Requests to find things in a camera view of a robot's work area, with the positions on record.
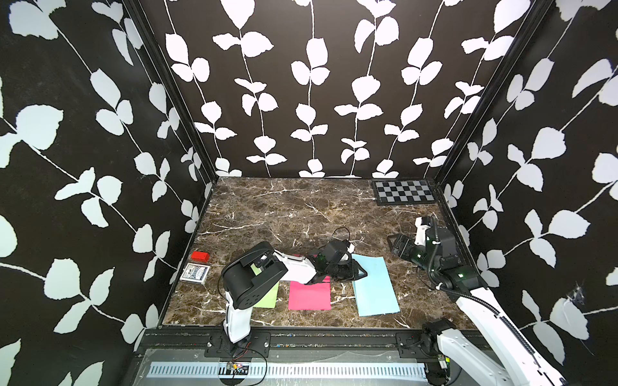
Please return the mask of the light blue paper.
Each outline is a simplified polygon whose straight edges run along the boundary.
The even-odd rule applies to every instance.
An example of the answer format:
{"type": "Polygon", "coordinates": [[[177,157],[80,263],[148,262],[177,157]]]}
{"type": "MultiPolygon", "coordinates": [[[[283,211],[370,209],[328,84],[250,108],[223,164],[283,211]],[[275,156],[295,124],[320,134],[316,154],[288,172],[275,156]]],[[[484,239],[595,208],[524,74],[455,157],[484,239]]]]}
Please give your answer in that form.
{"type": "Polygon", "coordinates": [[[398,300],[383,257],[352,257],[368,273],[366,278],[354,281],[353,289],[360,317],[396,314],[398,300]]]}

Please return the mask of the pink paper sheet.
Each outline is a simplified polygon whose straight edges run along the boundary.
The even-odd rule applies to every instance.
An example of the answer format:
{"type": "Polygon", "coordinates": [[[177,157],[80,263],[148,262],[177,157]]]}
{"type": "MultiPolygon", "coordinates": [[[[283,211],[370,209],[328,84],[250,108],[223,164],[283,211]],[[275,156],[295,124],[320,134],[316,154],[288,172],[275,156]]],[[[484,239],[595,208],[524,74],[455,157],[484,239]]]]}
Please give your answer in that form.
{"type": "Polygon", "coordinates": [[[331,310],[330,278],[326,282],[304,285],[297,281],[290,282],[289,310],[331,310]]]}

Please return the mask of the yellow-green paper sheet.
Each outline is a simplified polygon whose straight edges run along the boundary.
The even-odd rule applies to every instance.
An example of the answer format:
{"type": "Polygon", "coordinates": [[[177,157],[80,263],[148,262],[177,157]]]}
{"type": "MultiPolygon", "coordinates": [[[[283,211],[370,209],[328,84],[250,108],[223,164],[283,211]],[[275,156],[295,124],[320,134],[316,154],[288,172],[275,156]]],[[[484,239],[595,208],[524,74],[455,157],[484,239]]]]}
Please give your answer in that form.
{"type": "Polygon", "coordinates": [[[267,294],[254,305],[254,308],[274,309],[277,302],[279,282],[267,292],[267,294]]]}

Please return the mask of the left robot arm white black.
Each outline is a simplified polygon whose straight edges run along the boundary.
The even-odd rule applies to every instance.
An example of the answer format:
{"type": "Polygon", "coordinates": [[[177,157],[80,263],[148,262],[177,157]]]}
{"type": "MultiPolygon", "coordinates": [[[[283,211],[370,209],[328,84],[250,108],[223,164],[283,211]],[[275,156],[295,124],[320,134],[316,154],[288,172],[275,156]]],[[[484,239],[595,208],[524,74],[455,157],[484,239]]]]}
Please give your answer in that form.
{"type": "Polygon", "coordinates": [[[294,256],[262,241],[223,268],[220,279],[225,290],[223,328],[228,341],[238,344],[249,336],[253,307],[280,281],[315,285],[330,278],[354,282],[369,276],[353,257],[350,241],[331,239],[309,254],[294,256]]]}

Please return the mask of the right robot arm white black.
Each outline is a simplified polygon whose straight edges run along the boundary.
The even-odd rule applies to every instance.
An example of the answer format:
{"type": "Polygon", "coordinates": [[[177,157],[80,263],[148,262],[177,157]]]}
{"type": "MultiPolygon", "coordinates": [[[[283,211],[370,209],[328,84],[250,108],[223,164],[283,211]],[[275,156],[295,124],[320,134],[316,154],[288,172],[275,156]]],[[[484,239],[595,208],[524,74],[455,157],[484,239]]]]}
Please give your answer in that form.
{"type": "Polygon", "coordinates": [[[395,257],[422,269],[434,289],[455,302],[494,353],[484,353],[445,318],[424,323],[417,338],[398,335],[401,355],[418,349],[438,361],[438,366],[425,368],[430,384],[453,384],[458,377],[454,364],[479,385],[567,384],[516,328],[476,268],[463,263],[455,236],[447,228],[423,218],[415,238],[396,234],[388,236],[387,242],[395,257]]]}

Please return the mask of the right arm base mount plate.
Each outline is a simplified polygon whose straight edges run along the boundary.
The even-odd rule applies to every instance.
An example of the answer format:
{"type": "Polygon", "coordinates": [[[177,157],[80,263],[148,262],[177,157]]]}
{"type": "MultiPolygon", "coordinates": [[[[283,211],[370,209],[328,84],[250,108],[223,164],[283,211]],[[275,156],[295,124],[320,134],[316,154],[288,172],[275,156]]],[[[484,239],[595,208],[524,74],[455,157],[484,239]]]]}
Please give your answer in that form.
{"type": "Polygon", "coordinates": [[[395,339],[402,359],[435,359],[439,355],[436,337],[426,331],[399,332],[395,339]]]}

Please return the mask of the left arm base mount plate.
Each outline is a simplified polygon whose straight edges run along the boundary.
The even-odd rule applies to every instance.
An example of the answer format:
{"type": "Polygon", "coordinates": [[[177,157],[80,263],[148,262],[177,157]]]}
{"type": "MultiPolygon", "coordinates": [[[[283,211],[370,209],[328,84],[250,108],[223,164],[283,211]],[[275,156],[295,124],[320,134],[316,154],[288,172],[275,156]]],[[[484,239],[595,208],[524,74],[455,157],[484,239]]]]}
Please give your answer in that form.
{"type": "Polygon", "coordinates": [[[253,331],[247,337],[233,344],[223,331],[209,335],[204,351],[206,358],[221,360],[249,360],[250,358],[267,358],[270,350],[271,334],[253,331]]]}

